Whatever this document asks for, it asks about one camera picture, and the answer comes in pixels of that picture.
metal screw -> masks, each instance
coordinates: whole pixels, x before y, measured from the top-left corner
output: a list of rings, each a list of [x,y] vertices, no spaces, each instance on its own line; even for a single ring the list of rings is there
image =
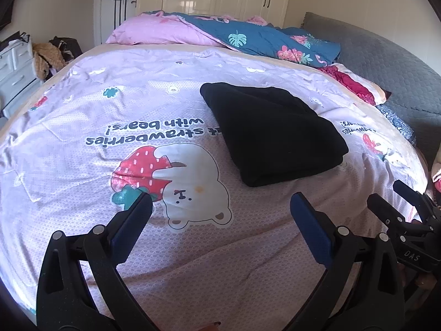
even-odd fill
[[[104,225],[97,225],[96,227],[93,228],[93,233],[95,235],[100,235],[103,231],[104,231]]]
[[[339,226],[337,231],[340,235],[343,235],[343,236],[349,235],[349,229],[345,226]]]
[[[54,240],[58,240],[59,238],[61,238],[63,236],[63,233],[61,232],[61,231],[56,231],[56,232],[54,232],[54,234],[52,234],[52,238],[54,239]]]
[[[379,237],[380,237],[380,239],[383,240],[383,241],[388,241],[388,240],[389,240],[389,237],[387,236],[386,233],[380,233],[380,234],[379,234]]]

gray upholstered bed frame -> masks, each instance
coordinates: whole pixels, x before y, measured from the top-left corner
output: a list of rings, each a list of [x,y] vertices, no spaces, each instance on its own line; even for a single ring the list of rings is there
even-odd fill
[[[303,28],[339,42],[339,63],[392,93],[386,105],[414,129],[430,168],[441,141],[441,76],[409,51],[363,28],[311,12]]]

black towel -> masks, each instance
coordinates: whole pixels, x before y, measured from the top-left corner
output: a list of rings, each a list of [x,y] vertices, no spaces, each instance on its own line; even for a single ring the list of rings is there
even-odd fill
[[[349,151],[331,122],[284,89],[205,83],[201,95],[248,186],[324,172]]]

cartoon bear print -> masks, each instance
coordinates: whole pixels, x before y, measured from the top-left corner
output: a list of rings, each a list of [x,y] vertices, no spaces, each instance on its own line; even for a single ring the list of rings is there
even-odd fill
[[[232,221],[227,189],[218,180],[216,162],[205,149],[192,143],[174,143],[157,147],[154,156],[167,156],[173,165],[153,172],[153,178],[171,181],[162,194],[171,228],[183,231],[190,223],[223,227]]]

drawer handle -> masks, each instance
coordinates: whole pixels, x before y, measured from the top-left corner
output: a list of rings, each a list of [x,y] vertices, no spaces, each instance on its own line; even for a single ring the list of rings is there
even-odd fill
[[[22,74],[21,77],[15,81],[12,85],[15,86],[17,83],[19,83],[19,81],[21,81],[23,78],[25,78],[25,76]]]

